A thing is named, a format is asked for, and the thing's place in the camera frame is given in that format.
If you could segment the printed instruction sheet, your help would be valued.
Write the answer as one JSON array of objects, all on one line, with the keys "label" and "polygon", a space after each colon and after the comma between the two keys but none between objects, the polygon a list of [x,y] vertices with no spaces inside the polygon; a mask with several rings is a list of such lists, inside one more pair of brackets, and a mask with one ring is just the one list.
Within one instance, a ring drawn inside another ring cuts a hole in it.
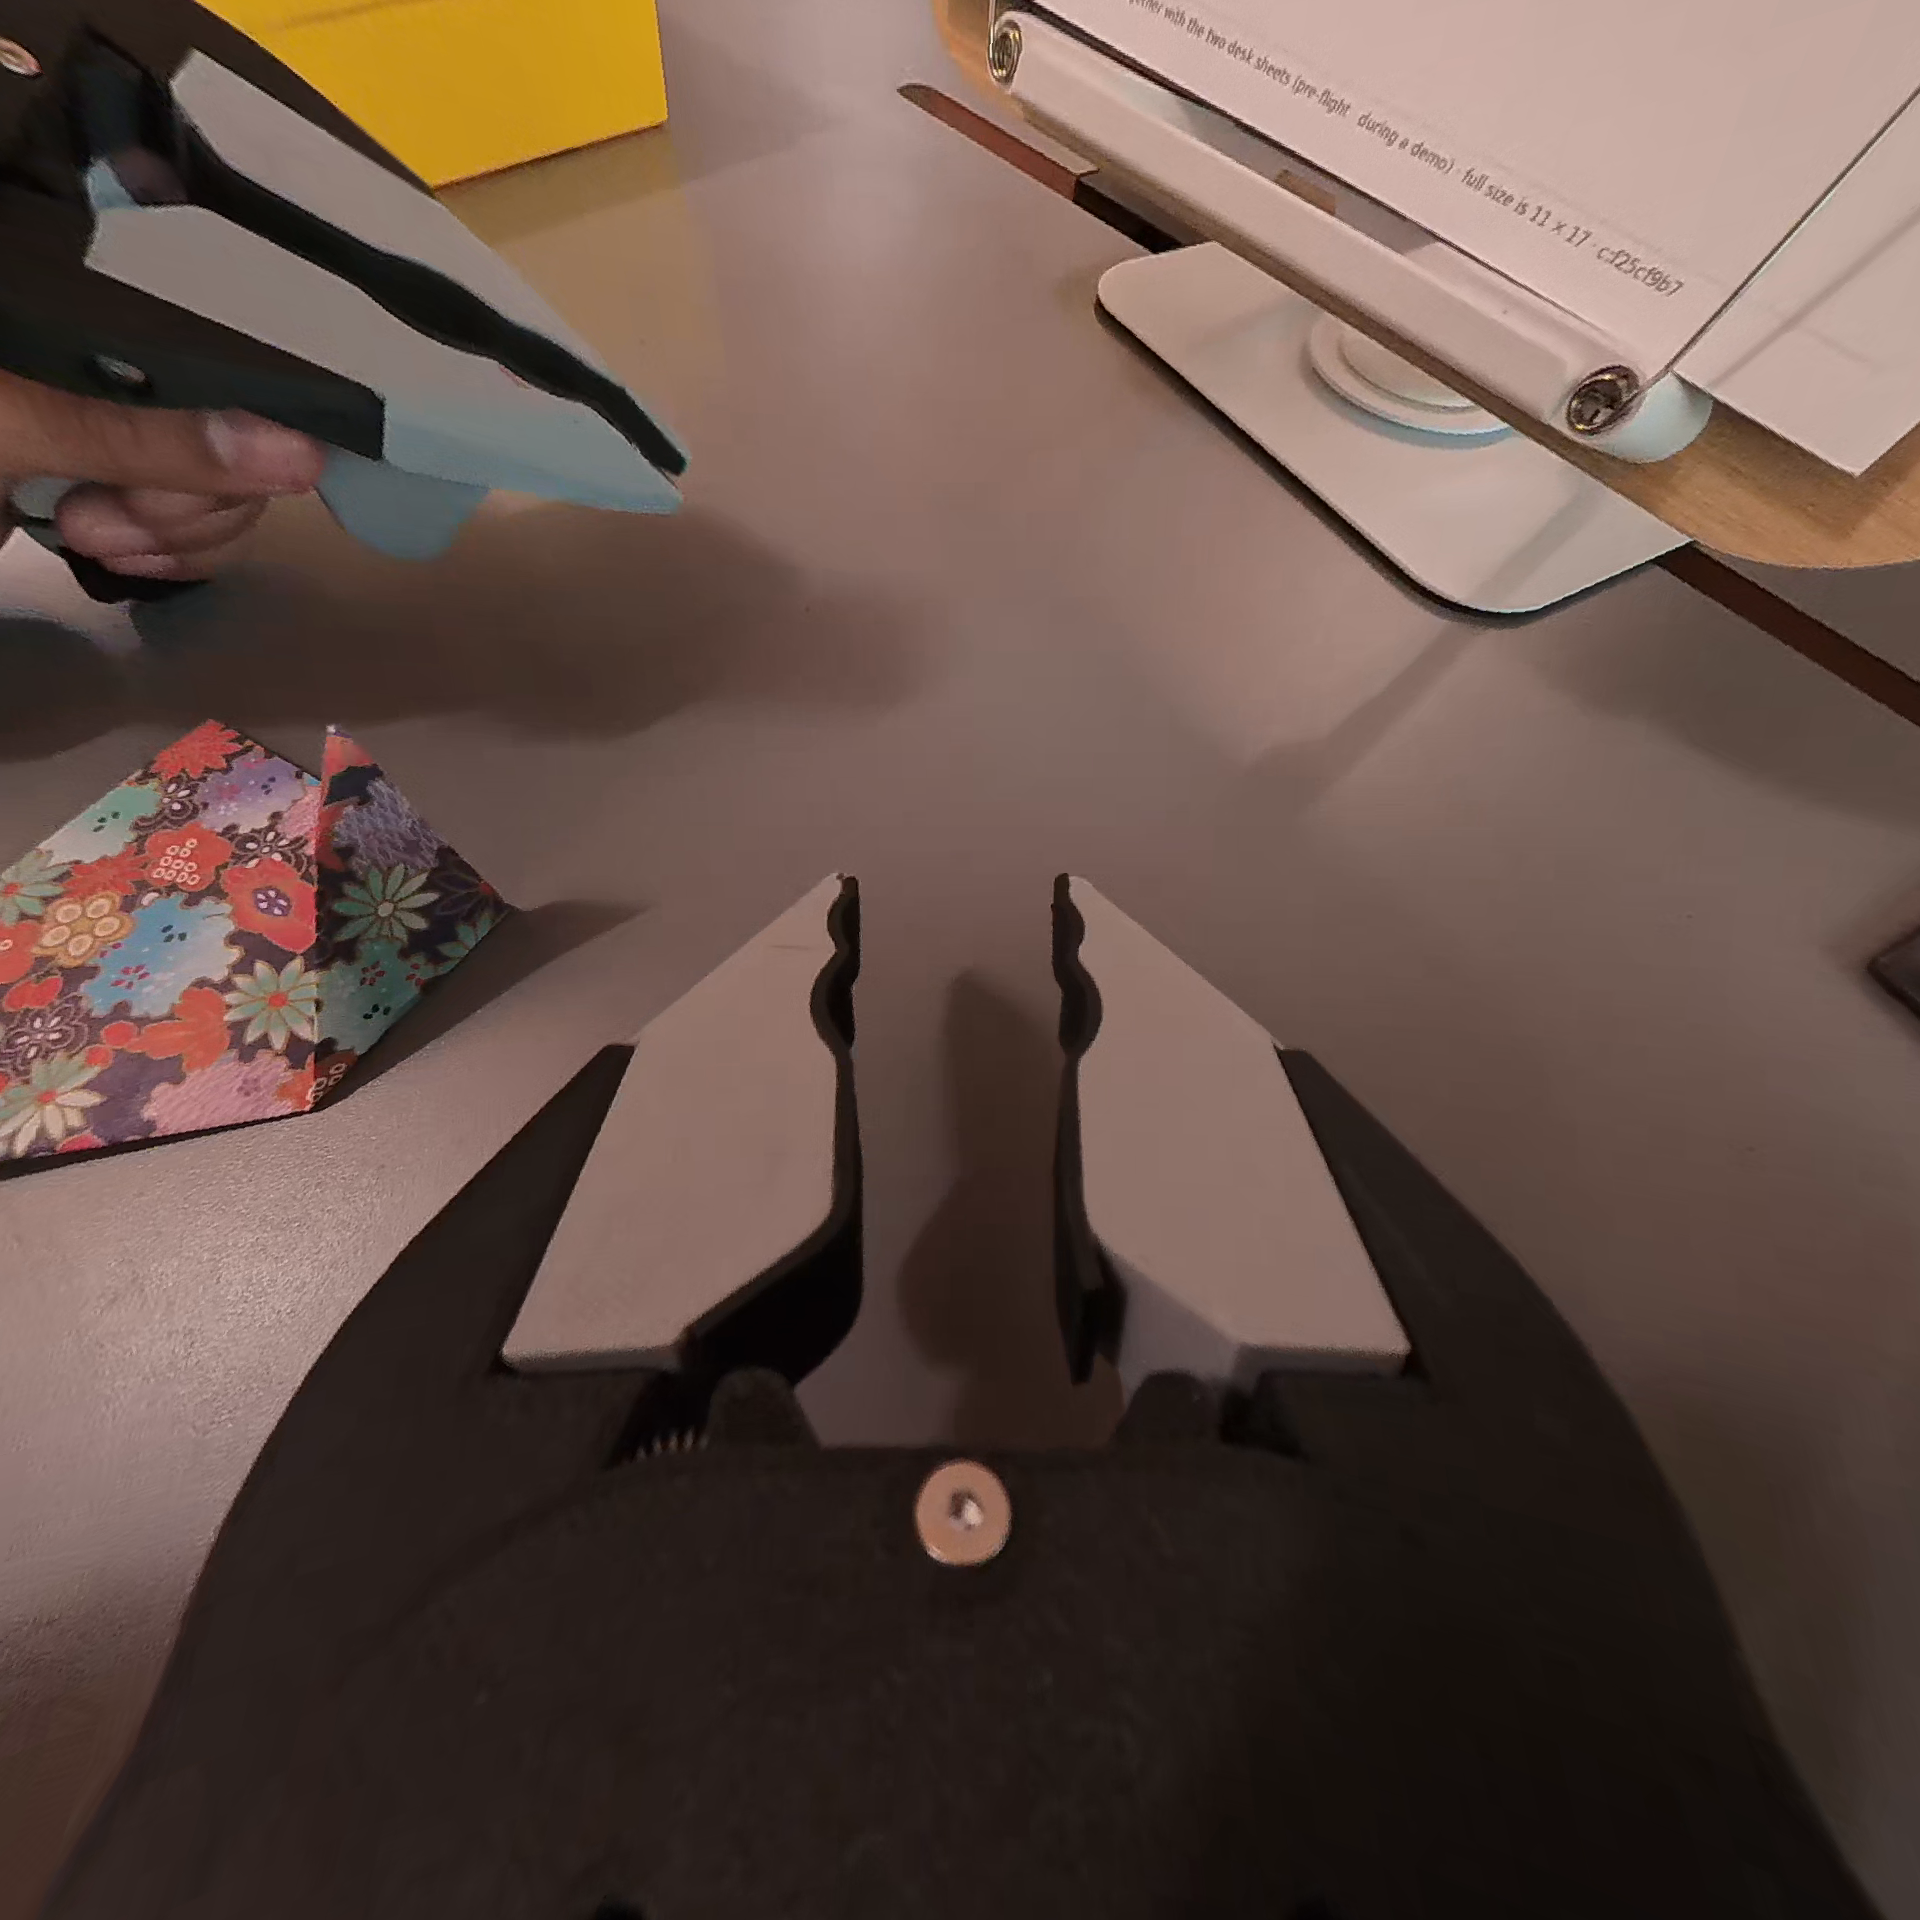
[{"label": "printed instruction sheet", "polygon": [[1035,5],[1663,375],[1860,476],[1916,426],[1917,9]]}]

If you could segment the floral origami paper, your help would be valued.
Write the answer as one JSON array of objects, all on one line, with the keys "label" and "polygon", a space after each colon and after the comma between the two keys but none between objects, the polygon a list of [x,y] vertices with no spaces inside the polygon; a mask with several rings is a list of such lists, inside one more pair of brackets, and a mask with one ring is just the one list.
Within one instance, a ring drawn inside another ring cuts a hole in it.
[{"label": "floral origami paper", "polygon": [[322,1106],[507,914],[345,732],[181,732],[3,864],[3,1173]]}]

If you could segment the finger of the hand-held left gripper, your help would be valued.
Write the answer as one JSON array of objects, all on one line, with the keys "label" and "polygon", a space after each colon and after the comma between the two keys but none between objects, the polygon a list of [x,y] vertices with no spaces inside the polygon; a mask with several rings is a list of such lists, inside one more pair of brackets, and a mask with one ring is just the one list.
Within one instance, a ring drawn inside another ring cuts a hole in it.
[{"label": "finger of the hand-held left gripper", "polygon": [[[189,204],[216,211],[285,252],[341,272],[403,320],[426,320],[432,337],[467,343],[477,300],[429,289],[426,244],[407,223],[435,196],[387,166],[338,146],[289,107],[192,54],[173,79],[178,129],[192,164]],[[563,374],[559,351],[538,348],[511,324],[487,324],[481,341],[507,343],[507,365],[538,387],[588,405],[629,431],[648,454],[678,446],[667,474],[682,478],[685,448],[611,374]]]},{"label": "finger of the hand-held left gripper", "polygon": [[85,265],[378,397],[381,450],[333,450],[320,480],[329,513],[352,540],[396,559],[437,558],[490,492],[629,514],[678,508],[667,457],[681,446],[667,438],[657,454],[640,450],[588,399],[514,372],[503,340],[481,341],[487,324],[511,324],[538,348],[558,348],[559,372],[607,374],[563,318],[437,200],[424,198],[407,223],[426,244],[429,289],[477,300],[467,343],[432,337],[426,320],[400,318],[341,272],[216,211],[134,198],[145,166],[125,155],[85,168]]}]

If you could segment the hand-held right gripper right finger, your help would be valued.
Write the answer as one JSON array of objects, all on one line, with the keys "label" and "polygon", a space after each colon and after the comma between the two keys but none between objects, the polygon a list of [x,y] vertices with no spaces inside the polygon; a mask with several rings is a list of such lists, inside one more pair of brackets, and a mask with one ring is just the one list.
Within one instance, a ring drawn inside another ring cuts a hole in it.
[{"label": "hand-held right gripper right finger", "polygon": [[1412,1356],[1274,1035],[1089,880],[1053,882],[1053,1299],[1067,1377]]}]

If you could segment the yellow box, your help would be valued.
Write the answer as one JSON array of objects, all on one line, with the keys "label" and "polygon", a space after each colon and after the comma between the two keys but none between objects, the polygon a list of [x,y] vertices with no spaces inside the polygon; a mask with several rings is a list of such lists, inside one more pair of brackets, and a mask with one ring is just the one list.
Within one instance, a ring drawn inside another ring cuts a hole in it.
[{"label": "yellow box", "polygon": [[429,186],[666,122],[652,1],[211,1]]}]

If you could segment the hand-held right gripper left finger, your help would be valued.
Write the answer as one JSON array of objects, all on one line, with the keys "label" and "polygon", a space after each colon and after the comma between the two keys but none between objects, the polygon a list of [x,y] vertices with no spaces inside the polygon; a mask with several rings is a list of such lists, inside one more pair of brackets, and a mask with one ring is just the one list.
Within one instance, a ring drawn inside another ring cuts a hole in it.
[{"label": "hand-held right gripper left finger", "polygon": [[503,1361],[798,1384],[863,1299],[851,990],[861,894],[830,874],[636,1035]]}]

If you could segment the person's left hand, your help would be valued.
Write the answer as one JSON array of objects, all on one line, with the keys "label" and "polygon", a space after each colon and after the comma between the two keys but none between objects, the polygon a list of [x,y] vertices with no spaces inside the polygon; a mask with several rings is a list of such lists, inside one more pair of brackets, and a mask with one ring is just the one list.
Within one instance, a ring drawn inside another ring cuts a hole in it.
[{"label": "person's left hand", "polygon": [[122,579],[205,581],[279,498],[310,492],[327,450],[243,412],[159,410],[1,374],[3,528],[58,482],[60,545]]}]

